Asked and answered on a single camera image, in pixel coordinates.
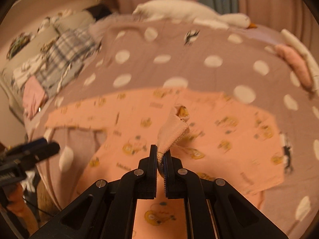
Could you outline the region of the small pink cloth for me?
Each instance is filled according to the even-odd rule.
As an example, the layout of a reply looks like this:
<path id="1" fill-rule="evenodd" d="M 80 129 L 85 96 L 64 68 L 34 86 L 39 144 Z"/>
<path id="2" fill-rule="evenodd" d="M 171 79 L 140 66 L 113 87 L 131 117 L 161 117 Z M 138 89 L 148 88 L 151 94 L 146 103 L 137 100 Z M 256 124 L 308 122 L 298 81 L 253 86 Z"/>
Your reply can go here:
<path id="1" fill-rule="evenodd" d="M 22 105 L 25 116 L 31 120 L 47 100 L 46 92 L 37 78 L 32 75 L 24 86 Z"/>

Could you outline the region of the white goose plush toy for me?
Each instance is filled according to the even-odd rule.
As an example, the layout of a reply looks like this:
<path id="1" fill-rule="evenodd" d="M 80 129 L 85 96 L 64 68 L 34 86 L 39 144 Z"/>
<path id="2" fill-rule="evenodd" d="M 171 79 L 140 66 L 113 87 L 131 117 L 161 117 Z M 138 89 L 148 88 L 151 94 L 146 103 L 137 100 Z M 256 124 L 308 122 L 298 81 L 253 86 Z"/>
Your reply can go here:
<path id="1" fill-rule="evenodd" d="M 191 0 L 151 0 L 139 4 L 133 11 L 145 19 L 170 18 L 192 22 L 195 19 L 219 21 L 242 29 L 256 28 L 249 16 L 242 13 L 219 14 L 214 9 Z"/>

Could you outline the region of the beige pillow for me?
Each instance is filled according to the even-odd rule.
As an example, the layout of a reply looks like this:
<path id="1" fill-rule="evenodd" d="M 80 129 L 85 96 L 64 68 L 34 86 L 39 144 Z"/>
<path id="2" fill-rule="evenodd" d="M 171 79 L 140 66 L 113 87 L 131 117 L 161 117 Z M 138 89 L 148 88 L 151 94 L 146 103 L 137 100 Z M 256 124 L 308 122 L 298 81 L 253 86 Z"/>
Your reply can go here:
<path id="1" fill-rule="evenodd" d="M 21 49 L 11 60 L 1 66 L 1 77 L 9 81 L 13 76 L 13 71 L 28 59 L 38 55 L 42 46 L 54 38 L 57 38 L 64 31 L 68 29 L 77 29 L 89 26 L 95 22 L 92 14 L 87 10 L 77 12 L 73 15 L 67 16 L 58 20 L 53 25 L 50 25 L 40 34 Z"/>

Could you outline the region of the mauve polka dot bedspread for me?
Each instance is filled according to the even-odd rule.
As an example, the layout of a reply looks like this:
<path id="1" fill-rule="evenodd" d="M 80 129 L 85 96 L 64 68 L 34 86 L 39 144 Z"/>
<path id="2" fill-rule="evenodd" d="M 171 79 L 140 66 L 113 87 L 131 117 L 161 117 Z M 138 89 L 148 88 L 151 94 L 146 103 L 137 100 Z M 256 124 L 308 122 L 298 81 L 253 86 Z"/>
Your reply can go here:
<path id="1" fill-rule="evenodd" d="M 303 89 L 271 45 L 230 30 L 173 21 L 104 23 L 101 50 L 64 87 L 35 128 L 60 144 L 39 172 L 58 209 L 106 140 L 104 131 L 46 127 L 49 114 L 78 101 L 145 88 L 222 92 L 274 116 L 283 151 L 283 182 L 259 208 L 289 238 L 300 238 L 318 211 L 318 95 Z"/>

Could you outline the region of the peach printed baby garment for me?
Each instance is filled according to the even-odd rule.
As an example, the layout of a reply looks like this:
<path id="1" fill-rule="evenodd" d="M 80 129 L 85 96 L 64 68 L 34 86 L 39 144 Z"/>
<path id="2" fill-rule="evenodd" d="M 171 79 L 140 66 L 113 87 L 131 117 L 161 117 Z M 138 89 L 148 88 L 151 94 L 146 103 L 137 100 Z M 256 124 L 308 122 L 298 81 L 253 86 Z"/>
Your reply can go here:
<path id="1" fill-rule="evenodd" d="M 72 196 L 94 181 L 115 181 L 156 145 L 200 178 L 228 181 L 260 208 L 264 191 L 283 182 L 283 151 L 274 116 L 222 92 L 181 87 L 117 92 L 60 107 L 46 127 L 104 131 L 106 140 L 86 164 Z"/>

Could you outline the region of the white patterned small clothes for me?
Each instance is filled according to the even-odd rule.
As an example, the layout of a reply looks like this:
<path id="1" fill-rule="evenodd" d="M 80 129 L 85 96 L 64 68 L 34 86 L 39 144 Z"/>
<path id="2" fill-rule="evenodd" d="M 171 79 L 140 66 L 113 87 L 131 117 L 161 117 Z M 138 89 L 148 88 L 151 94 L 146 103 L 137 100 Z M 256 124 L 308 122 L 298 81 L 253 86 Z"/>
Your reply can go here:
<path id="1" fill-rule="evenodd" d="M 27 80 L 38 70 L 46 68 L 46 55 L 39 53 L 21 64 L 13 71 L 14 84 L 18 89 L 22 89 Z"/>

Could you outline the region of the folded pink garment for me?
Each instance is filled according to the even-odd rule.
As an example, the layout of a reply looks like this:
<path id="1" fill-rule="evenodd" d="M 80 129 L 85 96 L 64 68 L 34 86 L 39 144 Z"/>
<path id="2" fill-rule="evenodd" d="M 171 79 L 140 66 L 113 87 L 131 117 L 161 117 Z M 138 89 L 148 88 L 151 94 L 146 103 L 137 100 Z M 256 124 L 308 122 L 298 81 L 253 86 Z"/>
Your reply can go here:
<path id="1" fill-rule="evenodd" d="M 291 67 L 301 85 L 307 90 L 311 90 L 313 87 L 313 80 L 306 61 L 298 51 L 293 47 L 284 44 L 275 45 L 274 50 L 277 55 Z"/>

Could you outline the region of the grey plaid garment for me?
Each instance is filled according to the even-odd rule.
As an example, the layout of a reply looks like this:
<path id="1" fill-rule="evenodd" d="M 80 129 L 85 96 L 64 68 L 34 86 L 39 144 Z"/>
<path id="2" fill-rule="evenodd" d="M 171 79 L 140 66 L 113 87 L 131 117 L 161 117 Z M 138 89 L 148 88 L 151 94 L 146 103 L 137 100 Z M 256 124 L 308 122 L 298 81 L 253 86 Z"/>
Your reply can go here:
<path id="1" fill-rule="evenodd" d="M 68 29 L 46 53 L 46 65 L 35 77 L 49 98 L 78 76 L 84 60 L 98 49 L 86 28 Z"/>

